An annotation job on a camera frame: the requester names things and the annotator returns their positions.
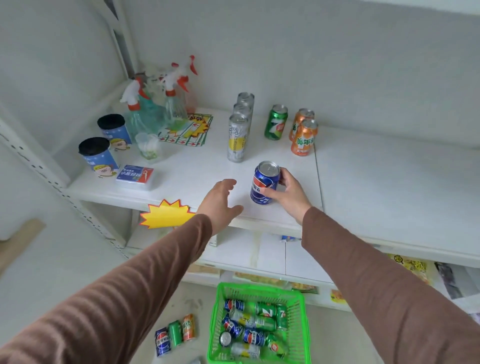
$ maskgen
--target cartoon character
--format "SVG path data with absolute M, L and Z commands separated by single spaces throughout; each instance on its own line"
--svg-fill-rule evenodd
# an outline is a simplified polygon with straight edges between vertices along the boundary
M 112 166 L 106 164 L 98 164 L 93 167 L 95 173 L 98 173 L 100 177 L 111 177 L 115 176 L 117 173 L 113 171 Z
M 115 138 L 110 140 L 110 144 L 115 148 L 115 150 L 127 150 L 130 149 L 127 142 L 124 139 Z

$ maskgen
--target brown long-sleeve shirt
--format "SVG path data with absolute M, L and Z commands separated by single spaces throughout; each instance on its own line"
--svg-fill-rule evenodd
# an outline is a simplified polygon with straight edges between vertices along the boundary
M 0 349 L 0 364 L 127 364 L 212 234 L 197 215 L 56 306 Z M 302 246 L 348 301 L 386 364 L 479 363 L 480 326 L 312 207 Z

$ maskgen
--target blue paper cup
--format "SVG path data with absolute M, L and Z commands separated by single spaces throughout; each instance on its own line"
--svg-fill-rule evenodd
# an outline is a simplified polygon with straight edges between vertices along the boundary
M 123 116 L 120 114 L 105 115 L 98 119 L 96 123 L 115 150 L 130 149 L 132 140 L 125 127 Z
M 119 166 L 110 153 L 110 141 L 107 138 L 88 138 L 78 145 L 80 153 L 88 165 L 99 177 L 111 177 L 118 173 Z

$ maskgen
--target starburst price tag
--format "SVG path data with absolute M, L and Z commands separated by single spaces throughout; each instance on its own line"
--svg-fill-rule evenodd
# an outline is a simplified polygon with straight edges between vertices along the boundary
M 150 212 L 140 214 L 145 219 L 140 225 L 148 226 L 149 229 L 180 226 L 195 216 L 187 205 L 180 204 L 180 200 L 171 204 L 163 200 L 158 206 L 148 205 L 148 207 Z

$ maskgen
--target black lid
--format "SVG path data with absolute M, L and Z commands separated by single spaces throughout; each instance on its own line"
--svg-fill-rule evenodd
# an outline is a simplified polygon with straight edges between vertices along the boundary
M 110 141 L 107 138 L 96 136 L 95 138 L 88 138 L 78 145 L 78 153 L 85 157 L 96 156 L 97 154 L 105 152 L 110 146 Z
M 108 114 L 102 116 L 96 122 L 100 129 L 110 130 L 117 129 L 125 125 L 125 119 L 120 114 Z

